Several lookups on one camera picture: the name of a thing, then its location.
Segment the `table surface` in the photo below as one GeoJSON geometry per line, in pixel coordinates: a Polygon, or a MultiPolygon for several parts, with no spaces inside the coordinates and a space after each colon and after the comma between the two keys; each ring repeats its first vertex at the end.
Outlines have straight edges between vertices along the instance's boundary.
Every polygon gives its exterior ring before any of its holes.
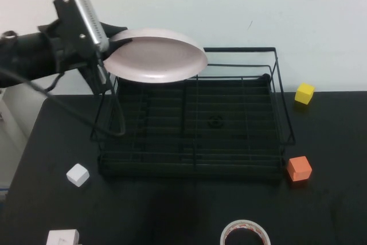
{"type": "MultiPolygon", "coordinates": [[[[315,93],[306,112],[286,94],[306,187],[175,179],[109,180],[97,172],[90,129],[47,100],[11,184],[0,219],[4,244],[45,244],[49,230],[76,228],[81,244],[219,244],[237,219],[260,224],[272,244],[367,244],[367,92],[315,93]],[[80,188],[66,172],[81,163],[80,188]]],[[[93,118],[97,99],[61,96],[93,118]]]]}

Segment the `block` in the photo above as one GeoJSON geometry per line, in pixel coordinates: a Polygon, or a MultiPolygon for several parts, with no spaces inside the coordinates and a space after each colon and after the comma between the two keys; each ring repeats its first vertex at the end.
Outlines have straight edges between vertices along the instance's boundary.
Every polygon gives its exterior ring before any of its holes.
{"type": "Polygon", "coordinates": [[[89,178],[89,172],[82,165],[76,164],[71,170],[67,172],[67,178],[71,183],[73,183],[77,187],[80,187],[89,178]]]}
{"type": "Polygon", "coordinates": [[[308,104],[314,95],[315,87],[302,83],[296,92],[295,100],[300,103],[308,104]]]}
{"type": "Polygon", "coordinates": [[[312,168],[306,156],[289,159],[287,166],[292,181],[306,180],[310,177],[312,168]]]}
{"type": "Polygon", "coordinates": [[[73,230],[49,231],[46,245],[77,245],[79,233],[73,230]]]}

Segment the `orange cube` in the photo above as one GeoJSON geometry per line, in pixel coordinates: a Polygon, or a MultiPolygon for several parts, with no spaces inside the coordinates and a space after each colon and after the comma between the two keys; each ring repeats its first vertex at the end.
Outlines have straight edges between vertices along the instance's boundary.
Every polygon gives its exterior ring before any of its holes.
{"type": "Polygon", "coordinates": [[[312,172],[306,156],[289,159],[287,170],[293,182],[308,179],[312,172]]]}

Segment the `yellow cube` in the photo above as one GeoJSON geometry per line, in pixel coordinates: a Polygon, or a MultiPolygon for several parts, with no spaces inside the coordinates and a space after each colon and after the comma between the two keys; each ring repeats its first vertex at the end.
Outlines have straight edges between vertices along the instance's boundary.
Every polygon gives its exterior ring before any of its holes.
{"type": "Polygon", "coordinates": [[[314,95],[315,87],[302,83],[296,92],[295,100],[300,103],[308,104],[314,95]]]}

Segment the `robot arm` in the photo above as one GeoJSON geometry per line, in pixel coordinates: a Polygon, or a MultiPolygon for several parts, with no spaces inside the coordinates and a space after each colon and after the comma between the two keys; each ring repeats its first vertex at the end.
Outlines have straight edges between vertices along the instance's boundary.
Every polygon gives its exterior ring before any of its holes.
{"type": "MultiPolygon", "coordinates": [[[[127,30],[98,21],[89,0],[54,0],[58,19],[39,26],[40,32],[17,36],[13,31],[0,38],[0,67],[34,80],[78,69],[94,94],[108,88],[98,62],[128,41],[109,42],[127,30]]],[[[0,88],[19,83],[0,73],[0,88]]]]}

